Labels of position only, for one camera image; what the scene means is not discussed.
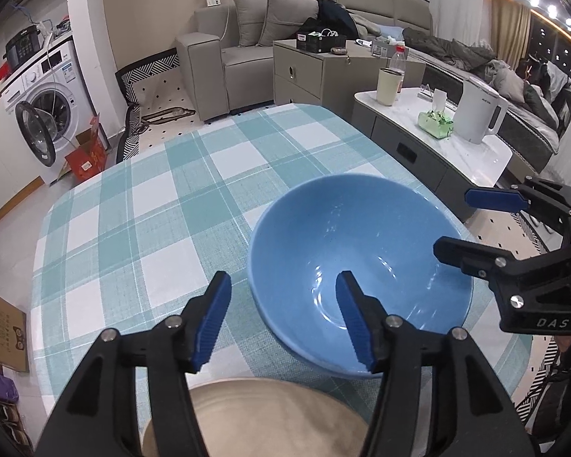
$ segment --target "bed headboard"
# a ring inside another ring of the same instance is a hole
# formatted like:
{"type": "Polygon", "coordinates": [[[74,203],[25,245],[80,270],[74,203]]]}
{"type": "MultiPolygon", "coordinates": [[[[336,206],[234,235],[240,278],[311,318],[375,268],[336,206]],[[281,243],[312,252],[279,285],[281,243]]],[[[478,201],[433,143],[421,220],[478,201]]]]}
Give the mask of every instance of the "bed headboard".
{"type": "Polygon", "coordinates": [[[412,27],[432,34],[432,15],[427,0],[333,0],[347,10],[382,26],[412,27]]]}

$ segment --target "beige bowl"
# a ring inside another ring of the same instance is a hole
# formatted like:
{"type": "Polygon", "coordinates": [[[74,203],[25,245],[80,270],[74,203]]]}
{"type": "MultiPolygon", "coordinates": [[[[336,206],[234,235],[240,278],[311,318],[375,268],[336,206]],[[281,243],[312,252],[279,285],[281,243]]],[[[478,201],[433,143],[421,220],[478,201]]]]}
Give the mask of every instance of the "beige bowl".
{"type": "MultiPolygon", "coordinates": [[[[211,457],[357,457],[368,431],[335,398],[286,381],[220,380],[190,397],[211,457]]],[[[151,421],[142,454],[158,457],[151,421]]]]}

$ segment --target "kettle handle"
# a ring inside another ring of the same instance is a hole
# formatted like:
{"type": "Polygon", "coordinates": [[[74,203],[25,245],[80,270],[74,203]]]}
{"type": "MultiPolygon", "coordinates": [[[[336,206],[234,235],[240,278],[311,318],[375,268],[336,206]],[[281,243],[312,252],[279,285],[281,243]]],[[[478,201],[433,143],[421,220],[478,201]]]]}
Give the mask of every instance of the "kettle handle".
{"type": "Polygon", "coordinates": [[[501,123],[506,118],[506,113],[508,112],[508,100],[506,98],[499,97],[499,104],[495,106],[495,110],[493,112],[493,118],[491,119],[491,123],[493,126],[486,131],[486,135],[495,135],[499,128],[501,127],[501,123]]]}

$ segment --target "blue bowl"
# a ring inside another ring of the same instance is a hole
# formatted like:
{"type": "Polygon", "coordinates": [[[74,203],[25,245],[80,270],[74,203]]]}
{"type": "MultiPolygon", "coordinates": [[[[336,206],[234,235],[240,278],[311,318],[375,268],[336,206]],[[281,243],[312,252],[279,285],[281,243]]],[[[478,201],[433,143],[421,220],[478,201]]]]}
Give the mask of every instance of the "blue bowl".
{"type": "Polygon", "coordinates": [[[358,362],[335,295],[351,270],[389,314],[445,333],[469,311],[472,278],[433,253],[461,238],[430,201],[381,177],[329,175],[277,199],[251,237],[247,272],[256,306],[296,356],[336,377],[369,378],[358,362]]]}

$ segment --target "purple package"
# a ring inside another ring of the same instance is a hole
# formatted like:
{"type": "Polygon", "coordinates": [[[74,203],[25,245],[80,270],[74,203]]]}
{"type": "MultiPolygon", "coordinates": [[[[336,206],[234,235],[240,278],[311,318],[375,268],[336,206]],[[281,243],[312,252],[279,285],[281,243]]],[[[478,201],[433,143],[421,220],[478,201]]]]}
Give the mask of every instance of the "purple package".
{"type": "Polygon", "coordinates": [[[0,399],[11,403],[19,400],[19,392],[13,380],[2,375],[0,375],[0,399]]]}

